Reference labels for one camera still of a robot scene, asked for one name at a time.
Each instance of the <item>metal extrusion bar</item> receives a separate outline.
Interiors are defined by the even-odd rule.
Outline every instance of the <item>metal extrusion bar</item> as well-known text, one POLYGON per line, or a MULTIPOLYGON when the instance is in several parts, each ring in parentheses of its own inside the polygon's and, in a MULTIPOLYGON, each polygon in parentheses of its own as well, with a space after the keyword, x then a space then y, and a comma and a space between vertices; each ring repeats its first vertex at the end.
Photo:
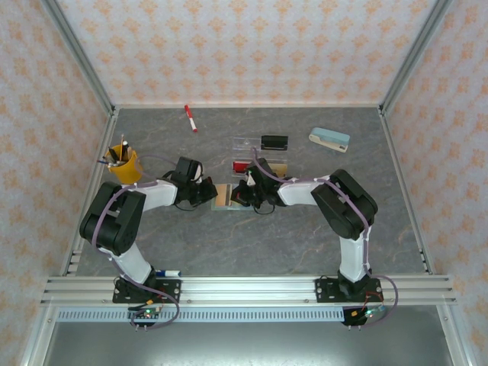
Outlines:
MULTIPOLYGON (((107 122, 105 123, 105 130, 102 134, 99 142, 98 142, 98 149, 96 156, 102 156, 104 154, 105 149, 107 149, 108 144, 111 141, 112 135, 114 133, 115 122, 117 121, 118 117, 118 109, 116 109, 111 115, 108 117, 107 122)), ((61 271, 59 275, 64 276, 70 272, 70 266, 72 265, 72 256, 77 251, 82 250, 82 244, 84 239, 79 235, 79 226, 82 223, 83 216, 87 211, 88 207, 92 203, 95 195, 97 194, 98 186, 100 185, 101 175, 103 173, 103 166, 98 164, 97 162, 93 163, 91 167, 91 174, 89 178, 89 184, 86 188, 83 198, 83 206, 81 212, 79 214, 78 223, 75 225, 71 235, 71 241, 69 244, 69 251, 66 253, 66 256, 63 261, 63 266, 61 267, 61 271)))
POLYGON ((412 48, 410 48, 405 61, 388 89, 388 93, 381 105, 381 110, 384 115, 387 115, 398 95, 402 91, 403 86, 406 84, 406 81, 409 79, 417 62, 420 60, 423 50, 427 47, 427 44, 444 18, 444 14, 448 10, 451 3, 452 0, 438 0, 432 8, 432 11, 427 17, 427 20, 425 21, 419 35, 413 42, 412 48))
POLYGON ((27 341, 21 366, 38 366, 44 364, 49 343, 58 317, 57 307, 40 308, 34 321, 33 329, 27 341))
MULTIPOLYGON (((319 276, 184 277, 182 307, 345 307, 362 303, 317 303, 314 280, 319 276)), ((452 305, 456 293, 444 275, 392 275, 399 290, 399 305, 452 305)), ((385 304, 394 301, 390 283, 382 281, 385 304)), ((126 307, 111 302, 111 277, 49 278, 41 306, 126 307)))
POLYGON ((66 17, 63 14, 63 10, 59 6, 58 1, 57 0, 41 0, 41 1, 45 9, 53 19, 54 24, 57 26, 59 32, 61 33, 64 41, 66 42, 66 45, 71 51, 80 69, 85 74, 85 77, 88 83, 90 84, 91 88, 93 89, 93 92, 95 93, 101 106, 105 109, 107 114, 111 113, 113 109, 111 100, 107 92, 105 91, 104 86, 101 84, 101 81, 98 78, 97 72, 93 68, 92 63, 90 63, 90 60, 86 56, 82 45, 80 44, 78 38, 75 35, 75 32, 69 25, 69 22, 66 20, 66 17))
POLYGON ((462 318, 461 309, 439 305, 437 310, 454 365, 476 366, 481 364, 480 360, 476 359, 470 338, 467 336, 467 327, 462 318))
POLYGON ((395 167, 396 176, 398 177, 398 182, 400 183, 400 189, 402 190, 403 199, 405 201, 406 210, 409 214, 410 222, 412 223, 413 234, 419 246, 422 261, 427 267, 427 271, 432 275, 432 257, 430 255, 429 248, 425 245, 424 238, 422 236, 422 231, 420 230, 419 222, 416 219, 416 212, 413 207, 412 201, 410 200, 409 191, 406 188, 406 182, 404 175, 402 173, 402 168, 400 160, 398 159, 397 151, 395 150, 395 145, 393 143, 393 138, 391 136, 390 128, 388 127, 387 119, 384 115, 380 114, 381 126, 383 126, 384 135, 387 138, 388 147, 390 149, 391 159, 393 160, 393 166, 395 167))
MULTIPOLYGON (((175 104, 116 104, 119 109, 173 109, 175 104)), ((377 108, 377 103, 192 103, 193 108, 377 108)))

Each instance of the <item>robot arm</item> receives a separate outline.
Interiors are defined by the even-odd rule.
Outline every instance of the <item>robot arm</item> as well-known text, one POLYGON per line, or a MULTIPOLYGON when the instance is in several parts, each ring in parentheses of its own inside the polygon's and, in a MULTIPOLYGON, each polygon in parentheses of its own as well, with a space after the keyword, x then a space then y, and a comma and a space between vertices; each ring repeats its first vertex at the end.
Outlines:
MULTIPOLYGON (((265 159, 258 159, 258 164, 274 175, 265 159)), ((281 207, 295 204, 318 206, 331 228, 339 235, 341 291, 348 296, 360 293, 368 281, 366 269, 370 268, 368 261, 364 263, 365 228, 361 219, 327 184, 316 180, 300 181, 295 178, 288 180, 290 183, 275 181, 252 163, 247 169, 246 180, 242 180, 234 189, 232 200, 244 206, 257 208, 260 208, 264 201, 281 207)), ((337 170, 320 180, 330 181, 348 195, 368 221, 366 234, 369 239, 371 225, 377 212, 377 205, 373 198, 344 170, 337 170)))
MULTIPOLYGON (((101 185, 80 226, 79 232, 84 239, 92 240, 101 212, 120 189, 120 185, 112 182, 101 185)), ((175 170, 166 173, 154 185, 129 189, 112 204, 98 234, 98 250, 109 255, 110 260, 115 261, 133 281, 154 288, 156 271, 135 243, 143 212, 182 201, 196 207, 215 196, 217 190, 211 178, 203 178, 202 164, 181 157, 175 170)))

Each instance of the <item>patterned wallpaper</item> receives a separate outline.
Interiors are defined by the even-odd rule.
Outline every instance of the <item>patterned wallpaper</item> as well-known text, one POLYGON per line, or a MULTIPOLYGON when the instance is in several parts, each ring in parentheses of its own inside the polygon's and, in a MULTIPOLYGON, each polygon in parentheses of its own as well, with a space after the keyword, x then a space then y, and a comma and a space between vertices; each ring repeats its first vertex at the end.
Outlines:
POLYGON ((378 104, 434 3, 60 0, 115 104, 378 104))
POLYGON ((0 2, 0 364, 57 275, 106 117, 39 0, 0 2))
POLYGON ((435 269, 452 273, 488 359, 488 7, 454 0, 390 115, 435 269))

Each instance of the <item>red marker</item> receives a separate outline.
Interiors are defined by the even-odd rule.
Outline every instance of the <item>red marker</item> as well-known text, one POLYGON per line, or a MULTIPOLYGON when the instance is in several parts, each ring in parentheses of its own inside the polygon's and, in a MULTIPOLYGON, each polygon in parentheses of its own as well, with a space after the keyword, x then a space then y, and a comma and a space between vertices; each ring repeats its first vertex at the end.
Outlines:
POLYGON ((185 111, 188 118, 190 118, 191 129, 193 130, 193 132, 198 132, 197 127, 195 126, 195 122, 193 121, 193 116, 191 115, 190 108, 187 105, 185 105, 185 111))

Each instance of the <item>light blue stapler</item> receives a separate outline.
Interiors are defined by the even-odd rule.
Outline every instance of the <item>light blue stapler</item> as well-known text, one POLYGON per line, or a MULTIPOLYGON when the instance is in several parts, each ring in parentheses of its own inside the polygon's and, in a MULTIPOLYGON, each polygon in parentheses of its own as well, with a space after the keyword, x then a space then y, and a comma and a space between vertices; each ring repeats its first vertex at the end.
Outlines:
POLYGON ((319 145, 345 153, 348 149, 349 139, 351 137, 345 133, 315 127, 312 129, 312 132, 310 132, 308 138, 313 143, 318 143, 319 145))

